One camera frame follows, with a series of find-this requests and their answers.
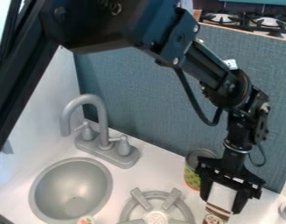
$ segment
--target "food can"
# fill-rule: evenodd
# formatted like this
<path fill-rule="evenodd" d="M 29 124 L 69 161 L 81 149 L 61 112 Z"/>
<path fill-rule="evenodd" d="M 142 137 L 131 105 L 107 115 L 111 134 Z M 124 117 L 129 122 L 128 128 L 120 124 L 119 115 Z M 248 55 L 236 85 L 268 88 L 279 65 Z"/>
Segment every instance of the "food can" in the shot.
<path fill-rule="evenodd" d="M 214 152 L 206 149 L 192 150 L 185 158 L 185 183 L 193 190 L 198 191 L 200 178 L 195 170 L 198 166 L 198 157 L 216 158 Z"/>

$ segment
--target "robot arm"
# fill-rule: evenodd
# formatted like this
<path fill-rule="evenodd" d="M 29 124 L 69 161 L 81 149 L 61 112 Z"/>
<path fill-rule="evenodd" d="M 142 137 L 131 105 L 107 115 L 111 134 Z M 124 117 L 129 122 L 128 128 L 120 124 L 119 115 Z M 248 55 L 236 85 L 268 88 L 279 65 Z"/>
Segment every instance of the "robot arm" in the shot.
<path fill-rule="evenodd" d="M 5 91 L 8 94 L 0 97 L 0 148 L 58 45 L 74 53 L 134 46 L 159 66 L 174 69 L 191 102 L 183 71 L 200 82 L 219 112 L 228 112 L 223 158 L 199 159 L 201 198 L 207 200 L 213 182 L 238 192 L 235 214 L 248 199 L 260 198 L 265 182 L 247 170 L 244 160 L 253 145 L 266 139 L 269 98 L 243 71 L 230 71 L 197 40 L 198 22 L 175 0 L 35 1 L 26 16 L 10 56 L 0 67 L 0 94 L 9 84 L 4 77 L 14 80 Z"/>

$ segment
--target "sink basin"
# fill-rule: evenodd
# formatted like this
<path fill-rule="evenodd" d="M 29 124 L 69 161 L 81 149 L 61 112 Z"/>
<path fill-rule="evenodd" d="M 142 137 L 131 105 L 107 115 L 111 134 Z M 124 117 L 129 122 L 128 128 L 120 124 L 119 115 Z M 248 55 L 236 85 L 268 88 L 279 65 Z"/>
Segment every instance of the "sink basin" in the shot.
<path fill-rule="evenodd" d="M 98 213 L 112 192 L 109 170 L 84 157 L 59 161 L 42 171 L 29 195 L 31 210 L 46 223 L 75 224 Z"/>

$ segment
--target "cable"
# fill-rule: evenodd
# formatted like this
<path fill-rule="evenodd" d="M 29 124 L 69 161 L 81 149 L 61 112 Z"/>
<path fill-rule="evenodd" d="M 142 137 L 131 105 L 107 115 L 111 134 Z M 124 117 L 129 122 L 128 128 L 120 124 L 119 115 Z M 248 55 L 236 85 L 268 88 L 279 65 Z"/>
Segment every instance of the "cable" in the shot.
<path fill-rule="evenodd" d="M 221 117 L 223 108 L 217 108 L 217 110 L 215 111 L 213 121 L 212 122 L 209 121 L 208 118 L 205 116 L 203 110 L 199 106 L 199 103 L 198 103 L 194 93 L 192 92 L 192 89 L 191 89 L 183 71 L 181 69 L 177 69 L 177 68 L 174 68 L 174 71 L 177 74 L 177 76 L 178 76 L 178 78 L 179 78 L 179 80 L 180 80 L 180 82 L 181 82 L 181 84 L 182 84 L 182 86 L 186 92 L 186 95 L 188 96 L 188 99 L 191 102 L 192 107 L 196 111 L 199 119 L 201 119 L 201 121 L 208 126 L 216 126 L 220 122 L 220 117 Z"/>
<path fill-rule="evenodd" d="M 257 144 L 257 147 L 258 147 L 260 153 L 263 156 L 263 162 L 261 164 L 255 163 L 254 160 L 252 159 L 252 157 L 250 156 L 250 153 L 248 153 L 248 158 L 249 158 L 249 161 L 251 162 L 251 164 L 253 166 L 255 166 L 255 167 L 263 167 L 266 164 L 266 162 L 267 162 L 265 151 L 264 151 L 264 149 L 263 149 L 263 147 L 261 146 L 260 143 Z"/>

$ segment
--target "screw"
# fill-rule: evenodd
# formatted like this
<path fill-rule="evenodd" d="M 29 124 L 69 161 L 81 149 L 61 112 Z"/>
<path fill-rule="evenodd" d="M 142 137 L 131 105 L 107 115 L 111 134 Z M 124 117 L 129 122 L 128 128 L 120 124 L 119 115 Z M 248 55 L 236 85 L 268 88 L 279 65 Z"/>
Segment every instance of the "screw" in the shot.
<path fill-rule="evenodd" d="M 172 64 L 175 66 L 179 63 L 179 58 L 175 58 L 173 61 L 172 61 Z"/>
<path fill-rule="evenodd" d="M 194 27 L 193 27 L 193 32 L 196 33 L 196 32 L 198 32 L 198 31 L 199 31 L 199 25 L 196 24 L 196 25 L 194 25 Z"/>
<path fill-rule="evenodd" d="M 227 91 L 229 91 L 229 93 L 232 93 L 235 90 L 235 84 L 231 84 L 228 88 Z"/>
<path fill-rule="evenodd" d="M 54 10 L 54 19 L 55 21 L 62 25 L 67 20 L 67 11 L 64 7 L 59 7 Z"/>
<path fill-rule="evenodd" d="M 198 41 L 200 44 L 204 44 L 204 40 L 203 40 L 203 39 L 198 38 L 197 41 Z"/>

